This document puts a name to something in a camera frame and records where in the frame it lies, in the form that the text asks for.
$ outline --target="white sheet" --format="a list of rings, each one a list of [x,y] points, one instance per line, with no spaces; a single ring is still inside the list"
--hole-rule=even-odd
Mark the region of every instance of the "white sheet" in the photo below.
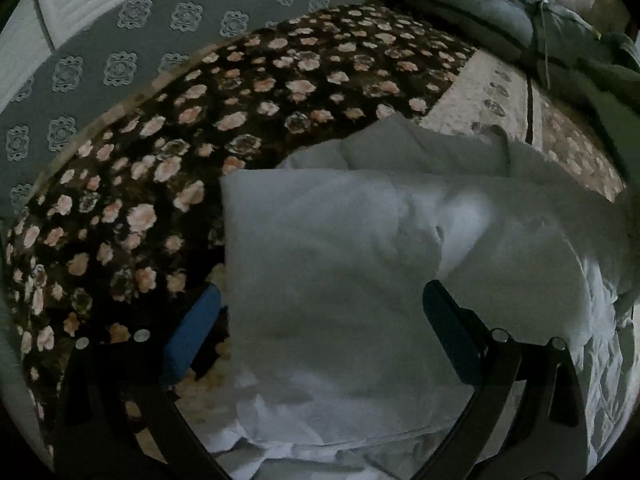
[[[421,312],[433,278],[489,327],[567,339],[593,467],[638,375],[614,309],[632,280],[618,206],[529,146],[398,117],[283,168],[222,180],[232,369],[192,427],[212,452],[236,446],[219,457],[235,479],[408,478],[424,463],[470,395]]]

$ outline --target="white bedding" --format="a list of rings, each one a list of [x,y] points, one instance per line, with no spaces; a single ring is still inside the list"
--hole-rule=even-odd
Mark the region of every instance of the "white bedding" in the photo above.
[[[531,147],[484,141],[394,117],[222,180],[231,371],[191,425],[235,479],[420,467],[470,395],[421,313],[433,278],[490,328],[567,339],[589,468],[608,451],[638,392],[636,324],[614,307],[626,218]]]

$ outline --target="blue object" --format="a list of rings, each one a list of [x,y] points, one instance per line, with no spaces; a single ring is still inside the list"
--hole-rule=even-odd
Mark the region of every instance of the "blue object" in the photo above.
[[[210,285],[164,346],[160,374],[162,386],[171,386],[185,377],[221,308],[222,295],[215,285]]]
[[[426,284],[422,309],[460,381],[479,386],[489,331],[476,313],[460,308],[438,280]]]

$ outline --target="black metal bracket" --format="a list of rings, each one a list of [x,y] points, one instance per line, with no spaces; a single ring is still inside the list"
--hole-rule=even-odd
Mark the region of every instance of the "black metal bracket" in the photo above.
[[[152,373],[152,345],[76,346],[60,391],[54,469],[63,480],[230,480]],[[167,464],[145,455],[127,425],[127,385]]]
[[[430,460],[412,480],[582,480],[587,431],[566,343],[515,342],[457,306],[438,281],[424,312],[460,380],[476,391]],[[68,362],[56,413],[54,466],[63,480],[230,480],[159,385],[153,342],[93,346],[79,341]],[[527,381],[500,452],[477,463],[516,381]],[[132,394],[167,464],[145,455],[120,400]]]

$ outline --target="crumpled white cloth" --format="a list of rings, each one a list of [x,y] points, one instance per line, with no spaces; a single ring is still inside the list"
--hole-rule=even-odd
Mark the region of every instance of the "crumpled white cloth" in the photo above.
[[[489,328],[569,342],[594,465],[596,414],[615,426],[621,370],[638,368],[613,307],[632,279],[619,207],[499,132],[442,136],[401,116],[221,183],[232,367],[193,429],[231,450],[218,460],[236,480],[415,473],[472,393],[422,313],[434,278]]]

